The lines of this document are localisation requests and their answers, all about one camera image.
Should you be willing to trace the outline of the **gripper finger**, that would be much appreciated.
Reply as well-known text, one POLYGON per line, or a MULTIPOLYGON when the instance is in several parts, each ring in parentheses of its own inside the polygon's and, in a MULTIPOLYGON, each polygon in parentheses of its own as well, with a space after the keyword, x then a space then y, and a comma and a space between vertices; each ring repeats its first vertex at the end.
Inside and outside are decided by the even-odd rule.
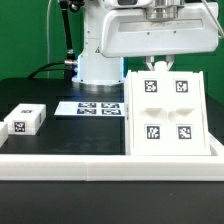
POLYGON ((172 68, 172 65, 174 64, 175 56, 174 55, 167 55, 166 56, 166 63, 167 63, 167 69, 170 70, 172 68))
POLYGON ((154 70, 154 57, 153 56, 147 56, 145 58, 145 64, 147 65, 147 67, 150 71, 153 71, 154 70))

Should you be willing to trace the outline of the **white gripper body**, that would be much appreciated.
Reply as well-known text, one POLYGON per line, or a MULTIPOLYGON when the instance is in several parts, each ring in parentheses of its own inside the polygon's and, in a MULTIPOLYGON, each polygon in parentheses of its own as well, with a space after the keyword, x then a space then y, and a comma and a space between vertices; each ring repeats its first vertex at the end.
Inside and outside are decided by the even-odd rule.
POLYGON ((139 57, 211 52, 218 46, 216 2, 105 0, 100 52, 139 57))

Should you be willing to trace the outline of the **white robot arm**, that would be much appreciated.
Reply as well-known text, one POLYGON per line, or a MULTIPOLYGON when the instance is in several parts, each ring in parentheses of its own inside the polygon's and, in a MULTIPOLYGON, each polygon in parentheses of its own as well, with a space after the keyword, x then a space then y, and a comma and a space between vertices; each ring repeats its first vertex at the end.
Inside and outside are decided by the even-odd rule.
POLYGON ((123 81, 128 57, 212 52, 223 35, 219 5, 198 0, 86 0, 78 75, 86 85, 123 81))

